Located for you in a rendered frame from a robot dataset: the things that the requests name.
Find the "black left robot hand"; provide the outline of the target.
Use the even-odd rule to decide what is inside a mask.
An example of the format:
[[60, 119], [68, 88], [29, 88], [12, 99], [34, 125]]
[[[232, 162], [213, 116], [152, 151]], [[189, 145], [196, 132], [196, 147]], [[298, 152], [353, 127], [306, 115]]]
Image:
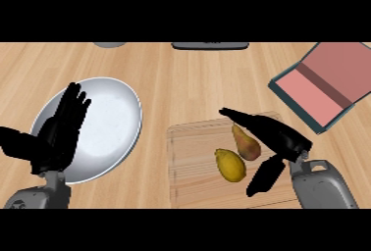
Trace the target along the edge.
[[59, 100], [53, 116], [41, 125], [37, 135], [0, 126], [0, 149], [6, 156], [31, 162], [32, 174], [62, 172], [71, 165], [80, 129], [91, 100], [81, 84], [71, 82]]

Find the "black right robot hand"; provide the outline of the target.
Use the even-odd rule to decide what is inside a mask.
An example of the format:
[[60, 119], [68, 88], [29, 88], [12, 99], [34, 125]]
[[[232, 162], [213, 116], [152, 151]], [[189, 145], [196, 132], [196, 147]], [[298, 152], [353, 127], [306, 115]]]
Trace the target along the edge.
[[267, 116], [250, 115], [229, 108], [221, 108], [218, 113], [250, 131], [275, 153], [261, 162], [247, 187], [247, 196], [252, 197], [270, 190], [285, 168], [284, 160], [295, 162], [301, 153], [310, 151], [313, 143], [294, 128]]

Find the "yellow lemon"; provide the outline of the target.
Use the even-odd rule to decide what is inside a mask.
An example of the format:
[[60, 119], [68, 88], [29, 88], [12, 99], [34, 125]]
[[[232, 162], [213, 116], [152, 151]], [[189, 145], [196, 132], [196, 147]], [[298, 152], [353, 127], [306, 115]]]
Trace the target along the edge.
[[227, 181], [239, 182], [247, 176], [247, 167], [241, 157], [226, 149], [217, 149], [214, 157], [220, 175]]

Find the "open pink cardboard box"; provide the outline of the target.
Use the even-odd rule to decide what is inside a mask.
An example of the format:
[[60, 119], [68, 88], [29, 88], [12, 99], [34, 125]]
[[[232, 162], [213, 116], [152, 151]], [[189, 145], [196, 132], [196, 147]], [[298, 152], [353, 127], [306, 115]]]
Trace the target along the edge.
[[267, 87], [315, 134], [323, 133], [371, 93], [371, 48], [319, 42]]

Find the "pale wooden cutting board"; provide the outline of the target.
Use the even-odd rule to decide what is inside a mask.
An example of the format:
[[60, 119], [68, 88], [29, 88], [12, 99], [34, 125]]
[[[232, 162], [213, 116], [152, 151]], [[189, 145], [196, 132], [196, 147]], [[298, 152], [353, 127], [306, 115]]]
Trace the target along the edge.
[[232, 134], [233, 122], [227, 118], [173, 125], [167, 131], [168, 178], [171, 207], [183, 208], [300, 208], [291, 185], [289, 170], [284, 169], [266, 193], [247, 196], [260, 163], [273, 155], [260, 145], [260, 157], [247, 161], [247, 177], [229, 182], [216, 166], [214, 151], [236, 151]]

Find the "brown green pear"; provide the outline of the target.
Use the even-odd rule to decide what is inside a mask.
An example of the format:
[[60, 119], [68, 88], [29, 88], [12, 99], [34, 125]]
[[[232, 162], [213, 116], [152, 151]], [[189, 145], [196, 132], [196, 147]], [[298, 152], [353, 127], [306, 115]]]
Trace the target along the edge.
[[247, 161], [254, 161], [260, 156], [260, 144], [244, 133], [236, 125], [232, 125], [232, 134], [236, 142], [238, 153]]

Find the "white round plate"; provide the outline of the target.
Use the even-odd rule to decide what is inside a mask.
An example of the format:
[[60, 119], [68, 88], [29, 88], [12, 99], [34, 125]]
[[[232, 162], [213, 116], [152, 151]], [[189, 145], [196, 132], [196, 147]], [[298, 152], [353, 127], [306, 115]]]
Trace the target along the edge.
[[142, 105], [131, 87], [111, 77], [80, 81], [91, 104], [80, 129], [74, 160], [63, 171], [77, 184], [103, 176], [124, 161], [142, 129]]

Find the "pale grey round object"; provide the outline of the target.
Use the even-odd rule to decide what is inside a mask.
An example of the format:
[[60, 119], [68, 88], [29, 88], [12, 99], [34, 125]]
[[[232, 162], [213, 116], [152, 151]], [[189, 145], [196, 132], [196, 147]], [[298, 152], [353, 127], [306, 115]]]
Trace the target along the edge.
[[125, 44], [125, 42], [93, 42], [100, 48], [115, 48]]

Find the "dark grey flat appliance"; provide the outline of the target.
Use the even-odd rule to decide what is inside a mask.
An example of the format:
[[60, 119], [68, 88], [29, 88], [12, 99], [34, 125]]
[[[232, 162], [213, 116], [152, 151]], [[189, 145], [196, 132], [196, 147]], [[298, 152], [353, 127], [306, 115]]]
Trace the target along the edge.
[[244, 50], [250, 42], [173, 42], [179, 50]]

